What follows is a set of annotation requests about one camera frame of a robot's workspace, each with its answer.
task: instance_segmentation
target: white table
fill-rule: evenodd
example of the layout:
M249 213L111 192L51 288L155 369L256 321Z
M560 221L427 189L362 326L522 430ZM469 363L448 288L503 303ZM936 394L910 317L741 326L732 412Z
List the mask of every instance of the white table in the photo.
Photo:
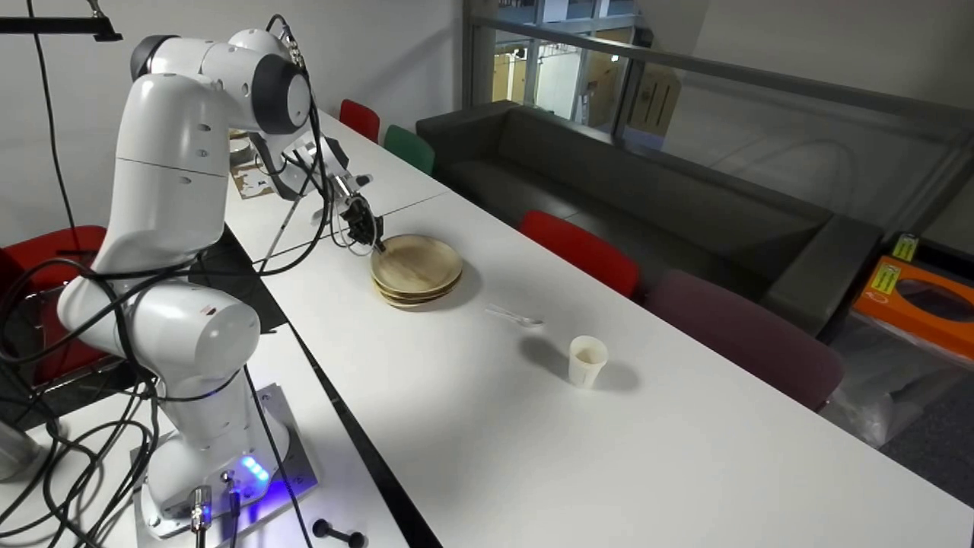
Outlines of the white table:
M464 256L431 310L333 246L265 282L444 546L970 546L971 508L458 195L387 224ZM583 333L591 391L564 380Z
M355 175L373 175L373 181L362 188L361 194L368 199L375 215L385 215L447 192L442 184L324 112L321 112L320 121L321 132L338 139L348 155L349 171ZM242 199L230 178L226 222L252 261L262 260L267 255L292 205L293 202L287 202L277 194ZM312 222L312 215L320 209L318 194L309 194L302 199L281 234L275 253L310 243L318 229Z
M250 372L258 388L272 383L281 386L297 420L301 439L306 446L310 447L310 453L317 457L313 465L318 474L319 484L307 497L301 499L301 512L309 532L316 519L325 518L337 528L361 531L369 538L370 546L375 548L407 546L345 427L325 396L318 378L288 326L281 327L276 333L261 336L257 351L250 361ZM69 428L69 435L77 436L80 432L107 420L118 418L127 402L128 396L112 396L70 413L62 419L62 423ZM149 424L148 403L140 405L135 419ZM161 413L160 425L164 434L172 428L171 423ZM32 430L30 434L38 442L47 444L49 441L48 436L43 432L43 427ZM86 445L97 449L106 437L107 433L104 436L93 436L90 441L86 441ZM134 429L128 429L115 448L107 454L104 460L104 470L107 474L104 486L98 491L94 491L94 488L89 489L88 492L95 492L96 495L90 509L82 515L82 525L90 526L101 513L111 492L128 472L129 450L137 445L139 439L140 434L137 434ZM65 480L55 483L56 497L67 493L69 484L87 463L85 457L77 453L71 455L65 459L64 468L58 469ZM6 508L6 502L12 500L25 483L26 480L0 484L0 501L4 501L0 502L0 507ZM46 511L47 507L44 505L40 489L36 489L10 520L0 528L8 530L26 524ZM134 519L134 511L129 506L118 525L106 538L104 543L106 548L135 547ZM36 530L0 539L0 546L46 546L50 535L55 530L55 521L48 520ZM210 536L214 534L218 534L215 528L210 530ZM58 546L73 546L75 541L72 534L66 533ZM317 540L317 542L320 543L321 548L342 546L342 543L334 539ZM238 546L298 548L304 546L304 539L295 521L293 510L288 509L265 527L241 538Z

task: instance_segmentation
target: sofa cushion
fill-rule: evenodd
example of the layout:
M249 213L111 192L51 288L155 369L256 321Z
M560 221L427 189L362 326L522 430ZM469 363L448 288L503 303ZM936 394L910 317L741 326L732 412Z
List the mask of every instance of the sofa cushion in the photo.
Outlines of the sofa cushion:
M531 210L565 218L579 211L579 203L591 200L499 159L452 164L439 174L447 186L511 226Z
M605 134L535 109L507 113L498 154L763 278L778 276L830 216L668 154L629 153Z
M636 261L640 280L647 289L654 287L662 275L673 268L754 300L770 286L770 280L746 268L620 212L607 215L597 211L581 212L566 220L609 242Z

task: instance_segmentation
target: paper cup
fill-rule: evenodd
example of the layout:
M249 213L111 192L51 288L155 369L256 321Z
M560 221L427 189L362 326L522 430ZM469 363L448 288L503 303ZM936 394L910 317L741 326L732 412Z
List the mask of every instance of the paper cup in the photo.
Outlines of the paper cup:
M608 361L604 342L586 334L577 336L568 346L568 380L578 388L591 388Z

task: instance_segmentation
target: glass railing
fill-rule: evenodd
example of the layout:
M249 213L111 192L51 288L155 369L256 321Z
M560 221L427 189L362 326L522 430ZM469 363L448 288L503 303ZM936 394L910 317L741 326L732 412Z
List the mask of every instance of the glass railing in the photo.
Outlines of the glass railing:
M533 105L632 152L890 229L919 222L971 161L967 109L656 52L627 43L632 28L566 33L474 17L471 32L471 63L494 64L492 80L468 73L471 104Z

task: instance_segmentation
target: black bar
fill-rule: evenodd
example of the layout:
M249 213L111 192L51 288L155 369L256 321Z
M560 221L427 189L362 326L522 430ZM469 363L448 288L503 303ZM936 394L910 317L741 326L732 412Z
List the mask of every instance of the black bar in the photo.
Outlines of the black bar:
M495 30L503 30L531 38L540 38L559 44L568 44L569 46L577 46L605 54L638 59L651 64L660 64L690 72L698 72L708 76L777 90L779 92L819 98L840 104L875 110L877 112L895 114L905 118L926 120L951 128L961 127L966 130L974 130L974 110L967 108L915 98L904 98L880 92L871 92L869 90L819 82L817 80L809 80L798 76L789 76L787 74L715 60L667 54L632 44L623 44L601 38L589 38L587 36L579 36L578 34L550 30L543 26L532 24L521 24L478 16L471 17L470 22L473 25L480 25Z
M109 18L0 18L0 34L91 34L98 42L122 39Z

